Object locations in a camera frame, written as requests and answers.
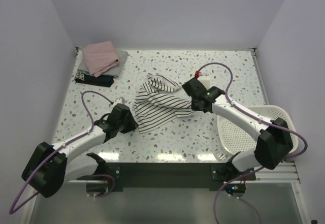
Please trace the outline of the striped black white tank top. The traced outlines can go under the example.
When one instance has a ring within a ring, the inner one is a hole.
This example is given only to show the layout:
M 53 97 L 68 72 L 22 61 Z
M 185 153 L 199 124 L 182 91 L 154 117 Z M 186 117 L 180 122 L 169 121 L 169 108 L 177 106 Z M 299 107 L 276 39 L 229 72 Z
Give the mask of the striped black white tank top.
M 139 133 L 149 133 L 168 122 L 190 116 L 191 101 L 174 93 L 182 87 L 180 81 L 174 81 L 162 74 L 148 74 L 137 92 L 134 111 Z

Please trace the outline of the pink tank top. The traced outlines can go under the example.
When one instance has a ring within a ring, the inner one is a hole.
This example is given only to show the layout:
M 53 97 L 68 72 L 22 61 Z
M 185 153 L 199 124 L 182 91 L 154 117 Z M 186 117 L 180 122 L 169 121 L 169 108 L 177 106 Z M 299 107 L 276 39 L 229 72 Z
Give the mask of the pink tank top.
M 83 60 L 90 75 L 99 77 L 119 63 L 111 41 L 91 44 L 82 48 Z

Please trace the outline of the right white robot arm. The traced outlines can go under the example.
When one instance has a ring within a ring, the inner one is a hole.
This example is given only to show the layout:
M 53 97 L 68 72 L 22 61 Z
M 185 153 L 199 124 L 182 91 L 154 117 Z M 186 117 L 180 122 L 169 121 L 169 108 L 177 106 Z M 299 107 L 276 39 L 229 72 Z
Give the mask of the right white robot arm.
M 252 149 L 236 152 L 217 173 L 224 179 L 237 180 L 244 172 L 258 166 L 273 170 L 298 147 L 298 138 L 292 134 L 293 123 L 288 118 L 267 117 L 254 112 L 232 100 L 221 89 L 207 89 L 197 78 L 182 85 L 191 97 L 194 111 L 213 113 L 235 125 L 226 134 L 241 143 L 246 138 L 255 141 Z

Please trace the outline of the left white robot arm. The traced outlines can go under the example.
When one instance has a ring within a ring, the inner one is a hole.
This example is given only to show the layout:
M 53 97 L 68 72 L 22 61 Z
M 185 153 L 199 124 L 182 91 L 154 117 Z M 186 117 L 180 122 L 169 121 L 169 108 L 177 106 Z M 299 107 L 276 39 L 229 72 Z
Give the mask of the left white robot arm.
M 54 195 L 71 180 L 84 176 L 101 179 L 108 169 L 106 162 L 88 150 L 118 133 L 125 134 L 137 128 L 130 108 L 115 104 L 110 113 L 76 136 L 52 145 L 39 144 L 22 172 L 22 179 L 45 198 Z

